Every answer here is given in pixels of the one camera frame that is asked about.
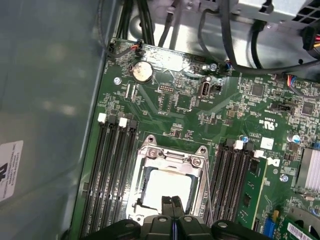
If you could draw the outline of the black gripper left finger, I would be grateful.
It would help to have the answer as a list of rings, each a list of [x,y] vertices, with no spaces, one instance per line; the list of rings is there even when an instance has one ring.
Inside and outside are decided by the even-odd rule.
[[[123,219],[83,237],[83,240],[171,240],[173,238],[173,200],[161,198],[162,215],[149,216],[140,225],[132,219]]]

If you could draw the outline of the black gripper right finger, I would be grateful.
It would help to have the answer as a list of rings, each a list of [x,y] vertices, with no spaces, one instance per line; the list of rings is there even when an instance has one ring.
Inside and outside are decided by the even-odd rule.
[[[265,235],[228,220],[207,226],[200,219],[186,215],[179,196],[172,197],[175,240],[264,240]]]

